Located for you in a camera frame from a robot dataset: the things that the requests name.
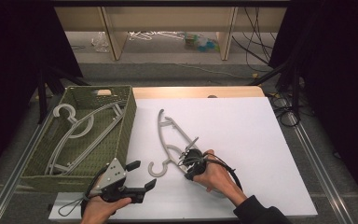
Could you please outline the green woven basket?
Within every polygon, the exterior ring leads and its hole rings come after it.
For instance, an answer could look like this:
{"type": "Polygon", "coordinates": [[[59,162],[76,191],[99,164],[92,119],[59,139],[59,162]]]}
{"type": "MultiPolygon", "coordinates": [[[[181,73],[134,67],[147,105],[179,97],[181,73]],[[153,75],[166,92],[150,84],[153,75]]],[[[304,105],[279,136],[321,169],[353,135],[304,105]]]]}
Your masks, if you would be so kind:
{"type": "Polygon", "coordinates": [[[131,86],[70,86],[21,174],[40,192],[80,192],[113,158],[126,163],[137,105],[131,86]]]}

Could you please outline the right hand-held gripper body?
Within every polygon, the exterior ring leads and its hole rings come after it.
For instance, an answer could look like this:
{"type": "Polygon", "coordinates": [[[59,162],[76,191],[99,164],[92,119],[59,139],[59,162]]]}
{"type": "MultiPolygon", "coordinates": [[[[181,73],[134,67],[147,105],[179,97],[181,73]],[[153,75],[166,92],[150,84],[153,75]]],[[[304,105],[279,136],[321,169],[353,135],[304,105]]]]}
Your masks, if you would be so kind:
{"type": "Polygon", "coordinates": [[[184,159],[182,164],[188,172],[194,172],[196,175],[201,175],[206,170],[206,161],[202,152],[199,149],[193,149],[184,159]]]}

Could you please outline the white table mat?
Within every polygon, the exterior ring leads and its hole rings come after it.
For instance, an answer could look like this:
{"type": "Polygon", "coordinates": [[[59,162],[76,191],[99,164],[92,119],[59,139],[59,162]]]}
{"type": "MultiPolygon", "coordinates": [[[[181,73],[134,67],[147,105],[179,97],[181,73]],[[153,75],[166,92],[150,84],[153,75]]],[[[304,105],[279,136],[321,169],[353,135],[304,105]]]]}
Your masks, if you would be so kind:
{"type": "MultiPolygon", "coordinates": [[[[317,211],[296,167],[281,128],[265,97],[139,99],[128,150],[128,161],[140,161],[129,172],[128,187],[141,187],[153,171],[162,170],[167,155],[158,138],[158,112],[170,117],[196,142],[212,149],[234,169],[246,195],[264,206],[275,206],[288,217],[314,217],[317,211]]],[[[186,140],[173,127],[163,128],[167,144],[185,148],[186,140]]],[[[158,178],[142,203],[118,210],[110,219],[123,222],[189,222],[235,219],[234,206],[224,195],[185,178],[174,164],[158,178]]]]}

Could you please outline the person's right hand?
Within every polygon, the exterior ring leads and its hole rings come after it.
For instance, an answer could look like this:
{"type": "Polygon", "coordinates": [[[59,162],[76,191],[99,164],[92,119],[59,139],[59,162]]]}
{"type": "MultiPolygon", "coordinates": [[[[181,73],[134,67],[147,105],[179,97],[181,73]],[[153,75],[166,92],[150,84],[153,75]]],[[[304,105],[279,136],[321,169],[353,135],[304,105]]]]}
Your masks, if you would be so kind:
{"type": "MultiPolygon", "coordinates": [[[[206,156],[213,161],[216,159],[212,149],[206,151],[206,156]]],[[[218,190],[229,199],[239,192],[227,169],[214,162],[208,161],[206,170],[201,175],[195,175],[193,180],[205,187],[207,192],[218,190]]]]}

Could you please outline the black curtain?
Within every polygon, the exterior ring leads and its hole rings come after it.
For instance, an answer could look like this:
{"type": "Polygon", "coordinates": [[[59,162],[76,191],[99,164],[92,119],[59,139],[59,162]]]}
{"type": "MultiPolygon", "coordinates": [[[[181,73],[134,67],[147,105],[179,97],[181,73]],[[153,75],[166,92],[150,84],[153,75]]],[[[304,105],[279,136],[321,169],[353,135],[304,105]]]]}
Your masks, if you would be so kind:
{"type": "Polygon", "coordinates": [[[0,0],[0,157],[38,84],[81,76],[51,0],[0,0]]]}
{"type": "Polygon", "coordinates": [[[318,12],[301,53],[305,92],[358,185],[358,0],[290,0],[269,65],[288,59],[318,12]]]}

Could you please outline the light wooden shelf unit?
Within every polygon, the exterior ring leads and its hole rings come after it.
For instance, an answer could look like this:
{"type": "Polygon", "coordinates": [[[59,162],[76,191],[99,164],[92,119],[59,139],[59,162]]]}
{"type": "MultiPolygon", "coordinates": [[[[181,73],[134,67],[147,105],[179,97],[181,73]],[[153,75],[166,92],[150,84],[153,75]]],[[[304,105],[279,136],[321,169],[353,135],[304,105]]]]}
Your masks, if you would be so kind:
{"type": "Polygon", "coordinates": [[[111,57],[117,61],[129,31],[215,32],[222,60],[227,60],[231,35],[277,33],[284,7],[56,7],[65,31],[104,32],[111,57]]]}

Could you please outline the colourful plastic packets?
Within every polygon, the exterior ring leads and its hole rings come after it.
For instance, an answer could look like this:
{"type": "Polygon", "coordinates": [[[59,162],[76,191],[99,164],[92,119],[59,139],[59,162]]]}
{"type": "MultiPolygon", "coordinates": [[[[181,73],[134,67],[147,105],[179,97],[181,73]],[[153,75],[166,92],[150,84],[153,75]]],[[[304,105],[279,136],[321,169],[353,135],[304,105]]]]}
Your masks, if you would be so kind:
{"type": "Polygon", "coordinates": [[[207,38],[203,35],[185,33],[184,40],[187,47],[196,49],[199,52],[206,52],[208,50],[220,50],[218,43],[215,40],[207,38]]]}

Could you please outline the aluminium rail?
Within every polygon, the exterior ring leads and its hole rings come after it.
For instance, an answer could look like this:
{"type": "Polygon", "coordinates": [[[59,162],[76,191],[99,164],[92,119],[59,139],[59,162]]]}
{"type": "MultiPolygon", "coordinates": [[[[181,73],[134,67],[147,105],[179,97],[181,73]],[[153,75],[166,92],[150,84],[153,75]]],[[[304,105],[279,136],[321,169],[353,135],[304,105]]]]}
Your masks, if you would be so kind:
{"type": "Polygon", "coordinates": [[[312,166],[312,169],[314,170],[314,173],[316,174],[318,181],[324,190],[324,195],[330,203],[338,222],[340,224],[354,224],[347,205],[344,203],[342,197],[338,193],[336,185],[324,167],[324,164],[320,159],[314,145],[310,141],[310,138],[304,126],[301,124],[300,119],[298,119],[292,112],[289,113],[288,118],[291,122],[291,125],[295,129],[297,138],[305,150],[305,153],[310,161],[310,165],[312,166]]]}
{"type": "Polygon", "coordinates": [[[48,219],[56,195],[36,192],[20,179],[38,119],[37,103],[29,103],[0,157],[0,224],[56,224],[48,219]]]}

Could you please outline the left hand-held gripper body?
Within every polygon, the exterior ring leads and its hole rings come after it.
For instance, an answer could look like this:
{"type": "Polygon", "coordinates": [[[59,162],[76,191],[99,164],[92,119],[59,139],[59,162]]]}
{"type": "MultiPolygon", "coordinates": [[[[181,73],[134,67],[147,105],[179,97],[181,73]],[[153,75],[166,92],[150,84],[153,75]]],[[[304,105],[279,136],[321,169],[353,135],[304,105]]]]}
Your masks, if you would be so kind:
{"type": "Polygon", "coordinates": [[[105,202],[113,203],[120,199],[131,198],[132,203],[142,203],[145,197],[144,188],[128,188],[126,165],[122,166],[117,158],[103,168],[103,173],[97,176],[97,183],[92,184],[89,196],[100,196],[105,202]]]}

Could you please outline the person's left hand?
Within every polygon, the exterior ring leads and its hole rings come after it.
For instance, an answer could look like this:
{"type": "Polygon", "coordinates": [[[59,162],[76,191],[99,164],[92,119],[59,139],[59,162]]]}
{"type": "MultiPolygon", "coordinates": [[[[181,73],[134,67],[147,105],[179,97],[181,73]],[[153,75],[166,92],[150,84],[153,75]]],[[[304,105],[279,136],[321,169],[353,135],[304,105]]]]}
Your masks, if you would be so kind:
{"type": "Polygon", "coordinates": [[[113,203],[105,202],[101,197],[94,197],[86,205],[80,224],[105,224],[117,210],[129,205],[131,198],[120,199],[113,203]]]}

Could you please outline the clear plastic bag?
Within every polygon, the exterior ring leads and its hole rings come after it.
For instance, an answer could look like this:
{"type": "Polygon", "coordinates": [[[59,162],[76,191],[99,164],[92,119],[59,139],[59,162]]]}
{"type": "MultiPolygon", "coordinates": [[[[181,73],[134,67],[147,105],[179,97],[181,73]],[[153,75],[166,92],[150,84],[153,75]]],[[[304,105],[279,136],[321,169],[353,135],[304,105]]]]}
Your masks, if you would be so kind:
{"type": "Polygon", "coordinates": [[[91,39],[91,45],[97,52],[109,52],[109,44],[105,32],[99,32],[91,39]]]}

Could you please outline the pile of white hangers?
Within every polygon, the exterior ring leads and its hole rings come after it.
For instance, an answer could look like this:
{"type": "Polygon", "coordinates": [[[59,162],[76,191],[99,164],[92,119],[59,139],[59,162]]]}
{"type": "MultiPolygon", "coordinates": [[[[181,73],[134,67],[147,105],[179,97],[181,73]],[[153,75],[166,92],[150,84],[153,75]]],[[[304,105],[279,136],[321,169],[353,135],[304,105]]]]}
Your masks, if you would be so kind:
{"type": "Polygon", "coordinates": [[[134,41],[135,39],[140,39],[144,41],[151,41],[155,36],[164,36],[168,38],[174,38],[183,40],[184,35],[179,32],[167,32],[167,31],[132,31],[129,32],[129,40],[134,41]]]}

